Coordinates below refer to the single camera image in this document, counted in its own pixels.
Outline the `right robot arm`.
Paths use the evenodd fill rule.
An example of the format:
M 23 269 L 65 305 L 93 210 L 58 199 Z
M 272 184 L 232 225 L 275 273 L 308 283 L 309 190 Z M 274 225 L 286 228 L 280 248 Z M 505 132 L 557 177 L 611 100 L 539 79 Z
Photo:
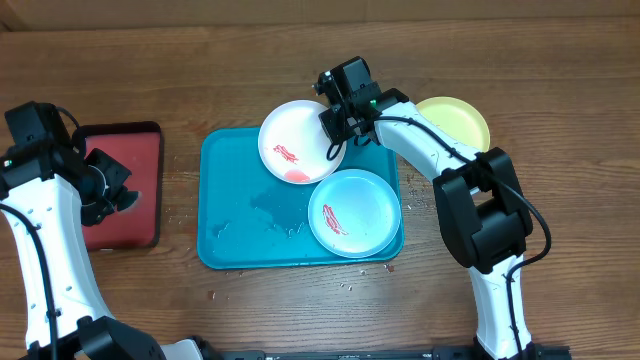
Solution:
M 482 359 L 526 359 L 534 349 L 520 275 L 537 210 L 523 196 L 510 157 L 459 142 L 427 120 L 406 95 L 375 84 L 348 91 L 318 86 L 329 108 L 320 119 L 334 144 L 365 135 L 405 158 L 433 186 L 441 237 L 467 268 L 478 313 Z

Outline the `white plate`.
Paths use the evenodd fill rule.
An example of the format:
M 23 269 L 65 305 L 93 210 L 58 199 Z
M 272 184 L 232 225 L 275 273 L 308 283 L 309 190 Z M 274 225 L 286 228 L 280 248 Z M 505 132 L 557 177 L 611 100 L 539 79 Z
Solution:
M 312 184 L 337 170 L 347 145 L 332 147 L 319 115 L 327 109 L 311 100 L 294 100 L 275 108 L 263 121 L 258 150 L 265 167 L 291 184 Z

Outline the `green scrub sponge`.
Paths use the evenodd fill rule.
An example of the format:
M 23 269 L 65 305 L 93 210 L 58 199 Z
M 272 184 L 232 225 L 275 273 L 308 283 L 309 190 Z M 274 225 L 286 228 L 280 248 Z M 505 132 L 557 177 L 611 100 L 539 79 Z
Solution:
M 122 190 L 115 198 L 114 203 L 118 212 L 124 211 L 135 204 L 139 197 L 138 191 Z

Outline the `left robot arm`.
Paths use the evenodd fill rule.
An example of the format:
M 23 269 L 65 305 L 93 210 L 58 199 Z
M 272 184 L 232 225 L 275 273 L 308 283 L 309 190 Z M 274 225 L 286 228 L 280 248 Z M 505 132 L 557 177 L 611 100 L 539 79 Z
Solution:
M 83 238 L 80 194 L 50 168 L 44 151 L 2 157 L 1 211 L 15 239 L 25 287 L 28 358 L 202 358 L 191 338 L 161 345 L 114 318 Z

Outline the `yellow plate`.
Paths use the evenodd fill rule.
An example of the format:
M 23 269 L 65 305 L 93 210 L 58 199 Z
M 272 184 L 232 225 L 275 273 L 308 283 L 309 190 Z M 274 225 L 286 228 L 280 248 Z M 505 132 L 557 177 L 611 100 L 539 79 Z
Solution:
M 480 151 L 490 148 L 490 131 L 481 113 L 453 97 L 432 97 L 416 105 L 419 113 L 450 137 Z

